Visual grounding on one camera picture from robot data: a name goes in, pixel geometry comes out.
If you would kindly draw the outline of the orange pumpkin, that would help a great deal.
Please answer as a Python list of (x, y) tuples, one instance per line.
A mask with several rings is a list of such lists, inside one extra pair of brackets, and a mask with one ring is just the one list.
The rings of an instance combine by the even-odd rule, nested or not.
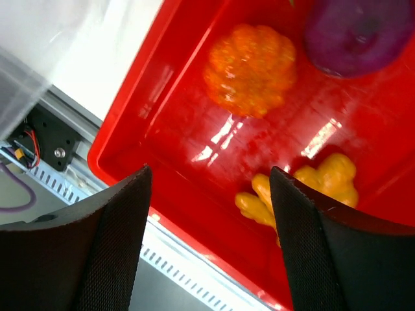
[(210, 99), (230, 113), (264, 117), (296, 82), (296, 48), (269, 26), (236, 25), (210, 48), (204, 82)]

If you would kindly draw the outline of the clear zip top bag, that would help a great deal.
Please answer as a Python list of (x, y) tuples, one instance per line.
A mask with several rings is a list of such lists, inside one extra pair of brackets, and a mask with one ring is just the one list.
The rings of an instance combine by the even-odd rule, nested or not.
[(108, 1), (1, 2), (1, 138), (53, 83), (78, 35), (101, 22)]

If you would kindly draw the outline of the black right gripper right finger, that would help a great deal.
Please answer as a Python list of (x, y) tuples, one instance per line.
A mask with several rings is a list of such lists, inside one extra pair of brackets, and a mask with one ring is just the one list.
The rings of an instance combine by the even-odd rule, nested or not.
[(295, 310), (413, 310), (414, 228), (363, 213), (270, 172)]

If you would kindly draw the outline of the yellow ginger root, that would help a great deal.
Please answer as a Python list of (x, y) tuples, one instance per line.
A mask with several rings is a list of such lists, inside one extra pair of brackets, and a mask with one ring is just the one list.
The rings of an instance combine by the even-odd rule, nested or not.
[[(304, 185), (343, 203), (356, 208), (359, 194), (354, 187), (357, 168), (353, 161), (344, 154), (334, 153), (325, 158), (317, 168), (309, 165), (300, 167), (294, 178)], [(238, 192), (235, 204), (241, 214), (258, 224), (276, 230), (276, 219), (272, 207), (270, 178), (256, 174), (251, 180), (254, 194)]]

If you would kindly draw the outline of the purple onion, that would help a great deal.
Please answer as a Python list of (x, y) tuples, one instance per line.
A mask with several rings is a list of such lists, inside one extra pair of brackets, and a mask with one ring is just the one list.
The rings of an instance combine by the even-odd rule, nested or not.
[(354, 78), (392, 63), (413, 33), (413, 1), (315, 1), (304, 42), (315, 67)]

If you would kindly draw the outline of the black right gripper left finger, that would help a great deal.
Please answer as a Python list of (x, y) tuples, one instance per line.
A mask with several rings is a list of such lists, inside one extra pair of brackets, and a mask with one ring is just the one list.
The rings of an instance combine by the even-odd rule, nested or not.
[(1, 226), (2, 310), (128, 310), (150, 207), (144, 166), (39, 220)]

